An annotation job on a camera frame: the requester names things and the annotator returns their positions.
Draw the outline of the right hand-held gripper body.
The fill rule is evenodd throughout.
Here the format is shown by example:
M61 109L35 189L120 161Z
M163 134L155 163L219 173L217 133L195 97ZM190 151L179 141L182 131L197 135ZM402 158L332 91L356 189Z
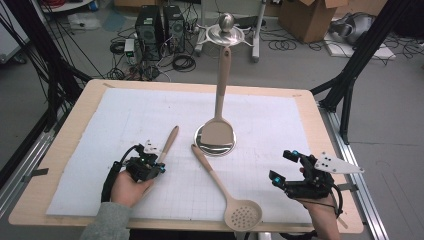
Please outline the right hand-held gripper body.
M335 186L333 174L364 172L363 168L326 152L322 152L319 157L300 153L298 162L303 166L304 179L302 181L286 181L286 191L284 192L289 198L325 198Z

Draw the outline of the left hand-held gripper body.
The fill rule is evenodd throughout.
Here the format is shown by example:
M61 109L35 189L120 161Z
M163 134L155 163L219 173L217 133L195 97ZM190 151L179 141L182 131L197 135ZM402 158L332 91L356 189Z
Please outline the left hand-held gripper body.
M153 179L152 170L160 163L157 162L156 164L149 164L148 158L156 154L145 153L144 146L142 144L136 145L135 151L138 153L138 156L129 158L126 163L126 170L130 173L135 182L138 182L139 180L146 181Z

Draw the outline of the beige slotted spatula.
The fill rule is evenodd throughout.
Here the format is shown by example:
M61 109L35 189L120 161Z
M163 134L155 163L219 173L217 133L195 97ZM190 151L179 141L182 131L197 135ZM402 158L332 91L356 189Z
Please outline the beige slotted spatula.
M160 156L158 158L158 162L159 163L162 163L164 161L166 155L168 154L171 146L173 145L173 143L174 143L174 141L175 141L175 139L176 139L176 137L178 135L178 132L179 132L179 127L178 126L175 126L171 130L171 132L170 132L170 134L169 134L169 136L167 138L167 141L166 141L166 143L165 143L165 145L164 145L164 147L162 149L162 152L161 152L161 154L160 154Z

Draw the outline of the beige skimmer spoon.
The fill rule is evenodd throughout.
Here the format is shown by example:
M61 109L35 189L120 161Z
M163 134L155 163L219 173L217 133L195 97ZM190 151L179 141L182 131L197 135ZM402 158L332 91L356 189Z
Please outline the beige skimmer spoon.
M248 232L254 229L262 220L261 207L252 200L234 198L209 164L203 152L194 144L191 145L191 150L225 197L224 222L226 225L236 232Z

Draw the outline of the beige solid spatula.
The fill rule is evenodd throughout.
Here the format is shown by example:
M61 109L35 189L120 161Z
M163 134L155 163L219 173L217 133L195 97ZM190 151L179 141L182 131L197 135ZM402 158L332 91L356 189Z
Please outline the beige solid spatula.
M203 144L226 145L234 142L233 128L222 115L231 59L231 49L229 47L222 47L217 75L215 113L214 117L207 121L202 128L201 142Z

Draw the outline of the stainless steel utensil stand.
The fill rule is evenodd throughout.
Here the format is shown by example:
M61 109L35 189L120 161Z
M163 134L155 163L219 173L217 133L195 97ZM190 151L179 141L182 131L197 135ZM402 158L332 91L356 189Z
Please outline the stainless steel utensil stand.
M214 117L200 126L194 136L194 143L209 156L229 154L236 145L236 135L232 125L223 117L224 98L230 75L231 46L245 43L244 32L234 25L235 18L224 13L218 23L205 28L205 41L221 47L217 73Z

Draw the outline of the person's left hand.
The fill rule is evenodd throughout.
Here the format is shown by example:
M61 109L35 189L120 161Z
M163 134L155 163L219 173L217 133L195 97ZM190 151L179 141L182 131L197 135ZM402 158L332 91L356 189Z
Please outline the person's left hand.
M127 171L118 174L112 190L111 201L129 208L137 204L145 193L153 186L152 179L135 182Z

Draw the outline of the person's right hand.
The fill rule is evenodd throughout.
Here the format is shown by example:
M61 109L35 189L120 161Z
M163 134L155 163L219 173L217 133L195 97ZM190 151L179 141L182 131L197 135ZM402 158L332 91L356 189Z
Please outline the person's right hand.
M334 201L330 195L321 199L300 198L298 202L308 210L313 227L320 240L341 240Z

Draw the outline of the white grid mat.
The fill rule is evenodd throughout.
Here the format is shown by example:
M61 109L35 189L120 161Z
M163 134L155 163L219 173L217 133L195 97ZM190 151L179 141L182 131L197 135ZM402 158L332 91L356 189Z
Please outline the white grid mat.
M123 155L132 156L136 144L151 141L162 147L177 128L164 173L132 215L222 220L225 198L191 150L196 130L213 115L214 100L212 93L107 90L63 171L48 214L96 215L112 164ZM223 115L233 126L236 145L228 155L212 157L209 163L230 194L258 203L266 223L309 222L307 211L268 177L275 171L288 180L301 179L298 164L282 154L286 150L311 152L295 98L228 94Z

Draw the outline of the black computer tower with sticker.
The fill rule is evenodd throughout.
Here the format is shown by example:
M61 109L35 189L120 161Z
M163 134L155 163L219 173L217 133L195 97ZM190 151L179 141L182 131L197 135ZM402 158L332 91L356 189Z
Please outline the black computer tower with sticker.
M164 31L157 5L143 5L135 23L142 58L158 61L162 58L160 47L164 43Z

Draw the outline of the large open cardboard box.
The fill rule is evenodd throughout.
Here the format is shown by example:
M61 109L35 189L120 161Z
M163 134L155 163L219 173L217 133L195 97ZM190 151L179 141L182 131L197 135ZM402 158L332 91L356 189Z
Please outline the large open cardboard box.
M282 0L278 23L303 43L321 41L336 10L349 0Z

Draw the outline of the white flat board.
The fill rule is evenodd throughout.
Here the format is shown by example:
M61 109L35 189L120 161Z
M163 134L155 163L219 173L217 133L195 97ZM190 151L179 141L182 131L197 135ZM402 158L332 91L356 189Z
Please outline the white flat board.
M325 47L332 57L350 58L355 50L351 45L334 41L326 41ZM373 59L394 60L396 55L384 44L374 53Z

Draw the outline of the grey and black device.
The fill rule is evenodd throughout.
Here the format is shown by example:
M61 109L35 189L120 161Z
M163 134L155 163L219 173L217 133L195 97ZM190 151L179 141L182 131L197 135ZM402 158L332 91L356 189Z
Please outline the grey and black device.
M328 32L336 33L348 44L354 46L365 36L375 21L375 16L363 12L347 13L330 23Z

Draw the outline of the clear plastic bag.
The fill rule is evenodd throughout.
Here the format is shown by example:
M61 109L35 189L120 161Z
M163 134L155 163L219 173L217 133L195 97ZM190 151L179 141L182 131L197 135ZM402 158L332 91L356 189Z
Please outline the clear plastic bag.
M95 30L100 21L94 13L75 13L67 17L70 27L75 30Z

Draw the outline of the round white table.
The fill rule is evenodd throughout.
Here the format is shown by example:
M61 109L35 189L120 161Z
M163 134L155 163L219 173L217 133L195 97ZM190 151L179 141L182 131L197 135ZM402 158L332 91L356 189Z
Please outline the round white table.
M63 11L69 11L73 9L77 9L83 6L88 6L91 2L94 2L96 0L82 0L81 2L70 2L69 0L66 0L65 3L61 6L46 6L41 4L41 10L45 13L47 12L63 12Z

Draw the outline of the white panel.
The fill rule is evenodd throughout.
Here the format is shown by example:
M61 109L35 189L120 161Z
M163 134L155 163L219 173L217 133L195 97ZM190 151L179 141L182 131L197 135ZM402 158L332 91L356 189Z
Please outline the white panel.
M5 64L21 49L21 47L11 33L6 30L1 21L4 21L8 27L15 30L17 35L25 43L29 42L29 38L10 10L7 7L0 6L0 64Z

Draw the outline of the aluminium rail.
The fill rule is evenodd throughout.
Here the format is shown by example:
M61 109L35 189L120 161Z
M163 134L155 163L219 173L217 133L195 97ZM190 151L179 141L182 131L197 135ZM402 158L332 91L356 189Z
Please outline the aluminium rail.
M55 136L54 130L41 131L39 135L31 131L0 171L0 219L19 199L21 189L37 171Z
M346 144L342 136L339 134L341 121L337 114L328 112L321 107L319 107L319 112L324 120L336 154L348 163L357 166L358 163L351 146ZM363 175L361 173L349 173L345 176L345 179L350 184L357 187L357 190L352 192L353 199L359 209L362 225L365 227L366 232L371 236L371 239L389 240L386 228L379 215Z

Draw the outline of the black metal frame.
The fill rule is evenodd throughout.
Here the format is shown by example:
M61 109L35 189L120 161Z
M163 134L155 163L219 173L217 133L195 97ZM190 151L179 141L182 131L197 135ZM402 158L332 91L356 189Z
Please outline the black metal frame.
M81 95L83 88L77 80L88 83L91 77L73 67L60 54L31 0L0 0L0 7L3 6L8 7L40 57L38 60L32 56L30 47L24 43L14 27L0 15L0 23L30 58L39 79L48 85L46 95L48 108L44 117L46 128L50 130L58 122L59 108L64 103L75 104Z
M327 112L334 113L338 104L343 102L339 135L345 144L349 144L348 128L355 82L377 49L415 1L387 0L343 70L333 79L310 90L313 95L328 90L326 97L319 102L319 106Z

